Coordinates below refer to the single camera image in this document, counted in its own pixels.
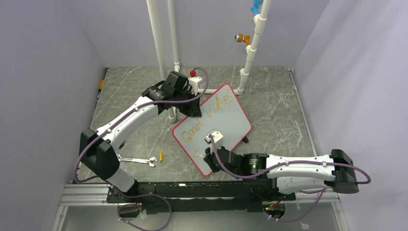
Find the red-framed whiteboard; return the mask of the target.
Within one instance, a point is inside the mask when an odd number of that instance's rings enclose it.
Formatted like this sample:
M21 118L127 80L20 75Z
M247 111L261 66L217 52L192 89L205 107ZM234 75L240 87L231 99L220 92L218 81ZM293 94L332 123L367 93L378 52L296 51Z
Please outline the red-framed whiteboard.
M212 171L202 157L210 145L204 140L213 129L224 136L224 147L230 151L252 130L252 124L232 86L225 83L200 104L202 117L186 117L172 135L203 176Z

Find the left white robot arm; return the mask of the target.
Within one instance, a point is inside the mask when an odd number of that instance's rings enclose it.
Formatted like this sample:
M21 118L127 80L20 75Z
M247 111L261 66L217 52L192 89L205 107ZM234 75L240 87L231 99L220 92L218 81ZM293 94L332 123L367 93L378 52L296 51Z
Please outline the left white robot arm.
M140 194L139 183L121 168L116 151L144 123L172 107L185 116L201 117L198 90L207 85L207 78L187 77L171 71L166 80L148 87L135 103L111 122L95 131L84 130L76 165L85 165L96 177L115 186L124 201L134 201Z

